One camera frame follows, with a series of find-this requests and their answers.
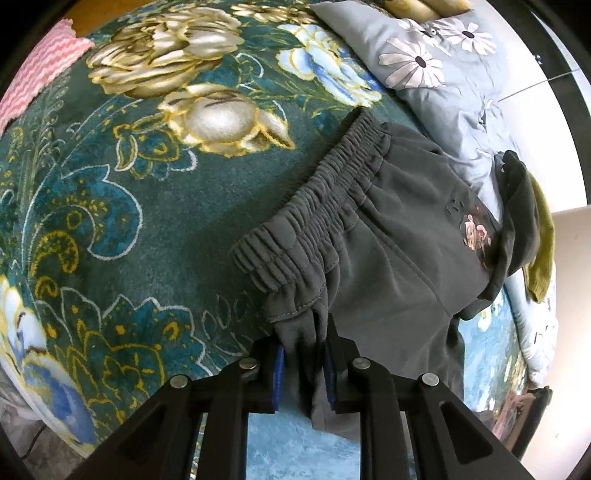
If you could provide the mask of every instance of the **daisy print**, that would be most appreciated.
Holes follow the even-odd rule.
[[[421,42],[403,42],[397,38],[386,40],[400,53],[382,53],[379,64],[394,66],[386,78],[386,86],[395,90],[416,87],[440,87],[444,84],[443,64],[433,58]]]
[[[425,42],[430,47],[438,48],[448,57],[452,56],[443,45],[443,37],[433,27],[430,27],[428,24],[420,25],[411,18],[397,18],[396,20],[409,33],[411,40]]]
[[[439,33],[452,45],[462,44],[466,51],[475,50],[480,55],[488,55],[496,52],[496,43],[492,41],[492,35],[487,32],[478,32],[478,25],[470,22],[466,27],[457,18],[446,18],[433,24]]]

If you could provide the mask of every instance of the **cable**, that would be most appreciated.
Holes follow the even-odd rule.
[[[27,458],[31,452],[33,451],[33,447],[35,446],[35,443],[37,442],[37,440],[39,439],[39,435],[41,435],[43,433],[43,430],[45,430],[47,427],[47,425],[43,425],[39,431],[35,434],[35,436],[33,437],[33,440],[31,441],[31,444],[29,445],[29,449],[27,450],[27,452],[20,457],[21,460],[24,460],[25,458]]]

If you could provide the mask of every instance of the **white wall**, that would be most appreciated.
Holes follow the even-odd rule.
[[[591,442],[591,207],[554,215],[556,357],[554,391],[523,464],[536,480],[564,480]]]

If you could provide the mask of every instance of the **bed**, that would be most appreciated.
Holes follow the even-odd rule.
[[[270,333],[227,252],[353,108],[422,131],[297,0],[155,2],[91,38],[0,140],[0,363],[82,455],[168,378],[214,375]],[[526,379],[506,293],[460,331],[464,402],[498,414]],[[358,467],[289,398],[251,416],[249,478]]]

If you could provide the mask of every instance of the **elastic waistband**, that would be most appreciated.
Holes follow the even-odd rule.
[[[271,293],[291,286],[293,308],[306,307],[313,301],[310,296],[320,294],[324,273],[338,263],[342,235],[358,220],[357,208],[389,147],[390,136],[369,110],[361,109],[308,182],[232,248],[234,262],[260,290]]]

